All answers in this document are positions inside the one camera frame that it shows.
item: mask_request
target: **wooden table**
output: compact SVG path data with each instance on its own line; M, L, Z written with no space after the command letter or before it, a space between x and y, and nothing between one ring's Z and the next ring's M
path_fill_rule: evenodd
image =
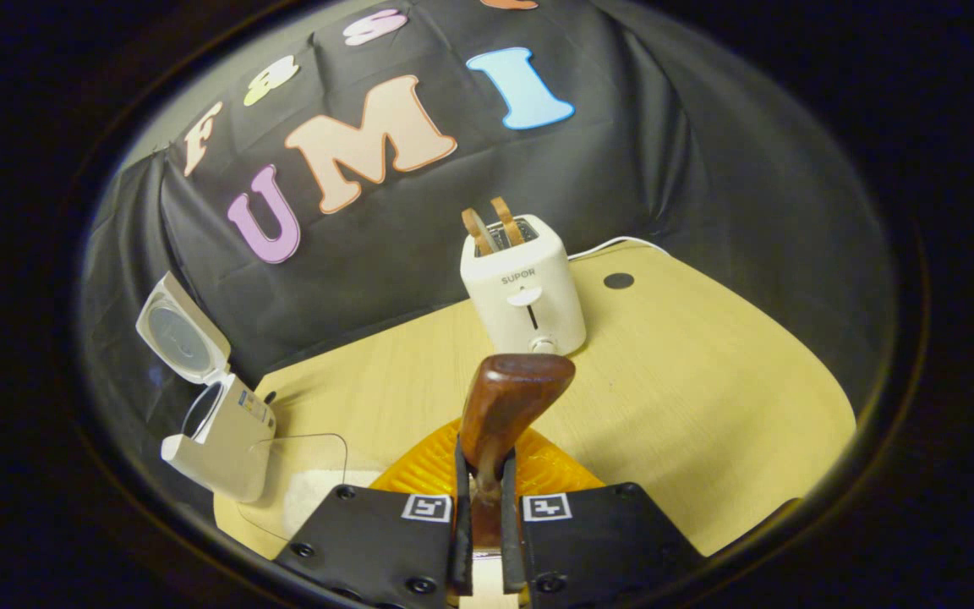
M571 267L588 341L571 355L571 388L533 428L603 481L644 486L697 550L718 551L807 494L838 458L855 431L847 397L749 302L634 243ZM633 285L607 288L604 277L617 272ZM339 433L349 469L378 469L460 416L490 354L465 300L275 371L256 391L277 392L278 436ZM217 525L267 558L286 543L277 524L287 478L324 468L318 458L331 455L308 447L339 440L279 443L262 501L213 498Z

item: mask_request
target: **foam letter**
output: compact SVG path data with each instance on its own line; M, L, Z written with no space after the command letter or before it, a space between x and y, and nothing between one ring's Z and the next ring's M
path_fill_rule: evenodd
M374 15L357 20L354 24L344 28L344 43L349 47L358 47L364 42L371 42L379 36L385 36L391 31L400 30L408 23L408 17L401 15L395 8L387 8Z
M246 193L236 197L232 207L227 209L228 220L239 227L239 232L247 239L250 249L271 265L284 262L295 253L295 248L298 248L298 220L295 219L291 208L287 207L281 189L277 188L276 173L276 167L266 165L258 172L258 176L254 176L250 188L262 195L265 203L273 211L273 215L277 217L277 221L281 223L281 236L277 239L267 238L262 232L258 221L254 219L254 213L250 212L250 200Z
M247 96L243 98L243 105L252 107L262 97L267 96L271 90L285 84L297 72L298 65L295 65L293 55L277 59L273 65L263 69L262 73L255 76L254 80L250 81L250 85L247 85Z
M502 119L510 129L533 129L571 117L573 106L552 96L528 58L525 47L491 51L468 60L467 66L487 74L506 100L510 114Z
M201 115L201 120L190 128L190 131L186 132L186 138L184 138L186 142L186 168L183 169L183 177L189 176L190 171L194 171L194 167L198 166L201 157L205 155L205 147L201 145L201 142L208 140L209 135L213 134L213 117L220 114L221 108L224 108L223 101L217 101L216 105L209 108L209 112Z
M457 140L438 132L416 97L418 78L398 76L367 92L359 129L328 116L316 116L287 135L285 145L298 149L321 189L322 213L352 203L363 192L348 182L337 162L375 184L386 178L386 139L397 151L393 168L419 169L457 149Z
M479 0L491 8L503 8L506 11L527 11L539 5L531 0Z

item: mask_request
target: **letter m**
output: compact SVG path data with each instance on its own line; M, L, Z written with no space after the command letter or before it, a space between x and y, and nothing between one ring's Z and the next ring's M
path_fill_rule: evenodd
M322 213L332 213L363 192L358 182L341 175L337 163L375 184L386 180L386 140L397 151L393 167L411 171L439 161L457 149L457 140L440 134L416 97L418 78L398 76L367 92L363 123L349 127L328 116L316 116L287 135L285 145L298 149L321 188Z

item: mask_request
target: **white cable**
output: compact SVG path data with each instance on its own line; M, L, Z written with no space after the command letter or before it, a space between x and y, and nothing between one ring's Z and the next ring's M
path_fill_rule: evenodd
M648 247L654 247L657 250L662 251L662 253L664 253L665 255L670 255L670 254L668 254L668 251L664 250L664 248L656 245L655 243L649 243L645 239L628 238L627 236L621 236L621 238L607 239L604 243L599 244L596 247L593 247L591 250L579 251L579 253L568 255L566 257L566 259L568 259L568 260L576 260L578 258L583 258L585 255L590 255L590 254L598 253L598 251L602 250L603 248L605 248L607 246L615 245L615 243L625 242L625 240L633 240L633 242L643 243L643 244L647 245Z

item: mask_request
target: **white container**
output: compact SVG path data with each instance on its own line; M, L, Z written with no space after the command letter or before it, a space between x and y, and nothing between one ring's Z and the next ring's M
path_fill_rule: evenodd
M477 255L464 239L461 280L496 354L558 354L584 343L584 317L561 239L536 216L516 216L525 243L513 247L501 222L488 228L500 246Z
M152 289L136 328L171 370L205 385L186 417L205 413L197 431L184 429L163 439L160 458L214 493L240 502L258 500L270 446L264 441L273 438L276 421L254 391L229 374L227 337L171 273Z

